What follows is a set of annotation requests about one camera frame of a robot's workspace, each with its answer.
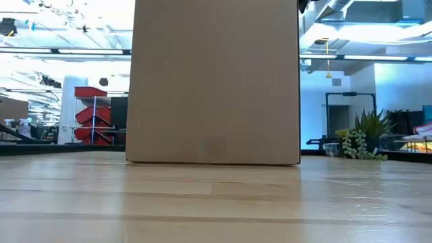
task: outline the white column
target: white column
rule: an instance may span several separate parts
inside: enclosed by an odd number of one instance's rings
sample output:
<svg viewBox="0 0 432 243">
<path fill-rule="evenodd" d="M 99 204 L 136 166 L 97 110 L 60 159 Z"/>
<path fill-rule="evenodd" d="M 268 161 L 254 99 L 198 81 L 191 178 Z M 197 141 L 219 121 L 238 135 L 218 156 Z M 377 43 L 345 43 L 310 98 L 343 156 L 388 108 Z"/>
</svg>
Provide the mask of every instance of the white column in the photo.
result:
<svg viewBox="0 0 432 243">
<path fill-rule="evenodd" d="M 59 123 L 59 141 L 58 144 L 65 144 L 72 140 L 72 129 L 75 119 L 75 103 L 76 110 L 83 110 L 84 106 L 81 102 L 76 102 L 75 87 L 88 86 L 88 78 L 85 76 L 66 75 L 63 82 L 63 95 L 61 97 L 61 114 Z"/>
</svg>

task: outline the ceiling vent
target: ceiling vent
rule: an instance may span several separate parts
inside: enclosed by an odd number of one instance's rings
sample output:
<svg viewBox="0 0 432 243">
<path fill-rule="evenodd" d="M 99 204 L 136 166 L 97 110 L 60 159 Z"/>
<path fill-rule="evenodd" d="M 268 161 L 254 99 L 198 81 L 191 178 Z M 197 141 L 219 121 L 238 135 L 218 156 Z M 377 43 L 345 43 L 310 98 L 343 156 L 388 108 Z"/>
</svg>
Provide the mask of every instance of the ceiling vent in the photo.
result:
<svg viewBox="0 0 432 243">
<path fill-rule="evenodd" d="M 331 85 L 333 87 L 341 87 L 342 86 L 342 79 L 334 78 L 333 80 L 331 80 Z"/>
</svg>

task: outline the yellow cord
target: yellow cord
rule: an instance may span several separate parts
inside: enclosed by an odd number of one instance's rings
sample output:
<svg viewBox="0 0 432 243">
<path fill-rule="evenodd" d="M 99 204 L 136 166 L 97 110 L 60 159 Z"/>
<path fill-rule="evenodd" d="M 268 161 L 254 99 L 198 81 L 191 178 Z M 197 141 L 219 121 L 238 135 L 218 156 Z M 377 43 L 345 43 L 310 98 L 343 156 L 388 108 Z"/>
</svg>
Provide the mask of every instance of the yellow cord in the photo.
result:
<svg viewBox="0 0 432 243">
<path fill-rule="evenodd" d="M 327 50 L 326 53 L 329 54 L 329 40 L 326 42 Z M 327 60 L 327 75 L 326 78 L 332 78 L 333 76 L 330 74 L 330 59 Z"/>
</svg>

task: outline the cardboard box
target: cardboard box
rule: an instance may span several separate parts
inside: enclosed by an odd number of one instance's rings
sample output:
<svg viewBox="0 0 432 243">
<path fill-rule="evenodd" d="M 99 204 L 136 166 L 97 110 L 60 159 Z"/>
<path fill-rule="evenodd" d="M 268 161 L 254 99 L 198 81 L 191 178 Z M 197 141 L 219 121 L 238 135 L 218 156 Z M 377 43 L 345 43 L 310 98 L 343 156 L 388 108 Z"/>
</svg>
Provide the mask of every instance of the cardboard box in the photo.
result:
<svg viewBox="0 0 432 243">
<path fill-rule="evenodd" d="M 299 163 L 297 2 L 137 1 L 129 99 L 129 161 Z"/>
</svg>

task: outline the light fixture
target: light fixture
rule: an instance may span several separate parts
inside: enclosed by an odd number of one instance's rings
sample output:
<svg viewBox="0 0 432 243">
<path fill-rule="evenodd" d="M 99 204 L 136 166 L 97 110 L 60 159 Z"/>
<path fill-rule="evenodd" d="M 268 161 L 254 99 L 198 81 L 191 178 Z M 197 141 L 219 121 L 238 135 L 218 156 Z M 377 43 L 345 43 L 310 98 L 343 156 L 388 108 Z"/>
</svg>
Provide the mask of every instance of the light fixture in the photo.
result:
<svg viewBox="0 0 432 243">
<path fill-rule="evenodd" d="M 10 92 L 46 92 L 45 90 L 11 89 Z"/>
<path fill-rule="evenodd" d="M 84 55 L 122 55 L 122 50 L 88 50 L 88 49 L 59 49 L 62 54 L 84 54 Z"/>
<path fill-rule="evenodd" d="M 344 59 L 371 61 L 406 61 L 408 57 L 378 56 L 378 55 L 345 55 Z"/>
<path fill-rule="evenodd" d="M 39 48 L 0 48 L 0 53 L 51 53 L 50 49 L 39 49 Z"/>
<path fill-rule="evenodd" d="M 416 57 L 414 61 L 432 61 L 432 57 Z"/>
<path fill-rule="evenodd" d="M 301 59 L 336 59 L 337 55 L 300 54 Z"/>
</svg>

